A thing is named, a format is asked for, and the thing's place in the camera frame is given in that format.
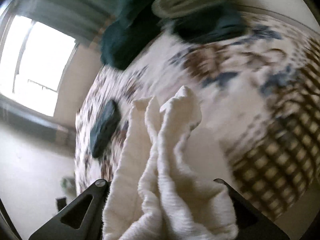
bedspread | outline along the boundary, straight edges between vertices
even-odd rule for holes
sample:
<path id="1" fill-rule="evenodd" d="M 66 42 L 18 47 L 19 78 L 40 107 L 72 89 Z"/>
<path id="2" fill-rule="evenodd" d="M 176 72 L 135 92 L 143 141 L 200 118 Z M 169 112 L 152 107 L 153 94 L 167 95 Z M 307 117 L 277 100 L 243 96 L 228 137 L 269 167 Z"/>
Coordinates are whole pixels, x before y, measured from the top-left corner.
<path id="1" fill-rule="evenodd" d="M 241 194 L 275 220 L 320 171 L 320 43 L 269 16 L 243 13 L 246 35 L 196 45 L 163 31 L 124 72 L 104 66 L 76 115 L 76 189 L 111 181 L 135 99 L 163 104 L 187 85 Z M 100 160 L 90 130 L 114 99 L 121 122 Z"/>

teal curtain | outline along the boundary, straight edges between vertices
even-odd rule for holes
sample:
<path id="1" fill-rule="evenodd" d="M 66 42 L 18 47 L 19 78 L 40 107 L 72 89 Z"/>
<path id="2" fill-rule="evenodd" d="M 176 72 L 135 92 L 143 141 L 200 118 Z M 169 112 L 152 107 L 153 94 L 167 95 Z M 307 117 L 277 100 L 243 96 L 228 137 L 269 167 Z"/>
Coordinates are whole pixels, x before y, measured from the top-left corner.
<path id="1" fill-rule="evenodd" d="M 115 14 L 117 0 L 18 0 L 15 13 L 89 45 Z"/>

brown checkered blanket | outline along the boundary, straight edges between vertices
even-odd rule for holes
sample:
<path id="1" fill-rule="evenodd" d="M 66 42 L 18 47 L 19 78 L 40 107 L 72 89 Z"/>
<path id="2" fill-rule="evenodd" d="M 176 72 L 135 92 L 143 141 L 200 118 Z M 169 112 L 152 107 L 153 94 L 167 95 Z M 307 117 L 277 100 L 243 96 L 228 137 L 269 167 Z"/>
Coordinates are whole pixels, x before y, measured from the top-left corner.
<path id="1" fill-rule="evenodd" d="M 194 45 L 165 31 L 126 71 L 100 70 L 76 117 L 78 194 L 96 179 L 112 180 L 131 102 L 157 96 L 164 103 L 187 85 L 246 199 L 275 220 L 302 196 L 320 171 L 320 43 L 269 16 L 244 19 L 242 37 Z M 95 160 L 90 130 L 111 98 L 122 120 Z"/>

plaid fabric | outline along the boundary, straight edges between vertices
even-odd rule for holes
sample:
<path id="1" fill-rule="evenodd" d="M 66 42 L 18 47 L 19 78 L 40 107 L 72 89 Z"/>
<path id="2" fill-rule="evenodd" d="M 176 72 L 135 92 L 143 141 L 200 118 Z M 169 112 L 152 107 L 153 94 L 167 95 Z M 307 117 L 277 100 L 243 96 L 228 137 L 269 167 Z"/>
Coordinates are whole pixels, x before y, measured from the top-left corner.
<path id="1" fill-rule="evenodd" d="M 242 195 L 271 220 L 320 172 L 320 43 L 309 41 L 299 79 L 277 91 L 267 135 L 233 164 Z M 285 109 L 295 111 L 284 117 Z"/>

bright window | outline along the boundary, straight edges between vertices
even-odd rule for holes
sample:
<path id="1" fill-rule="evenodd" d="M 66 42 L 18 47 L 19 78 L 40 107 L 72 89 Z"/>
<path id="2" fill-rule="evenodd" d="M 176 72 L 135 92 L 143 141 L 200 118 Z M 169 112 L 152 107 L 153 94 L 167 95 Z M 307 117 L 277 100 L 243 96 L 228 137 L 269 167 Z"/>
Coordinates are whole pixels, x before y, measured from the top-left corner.
<path id="1" fill-rule="evenodd" d="M 0 92 L 53 116 L 63 71 L 75 39 L 40 22 L 15 16 L 0 59 Z"/>

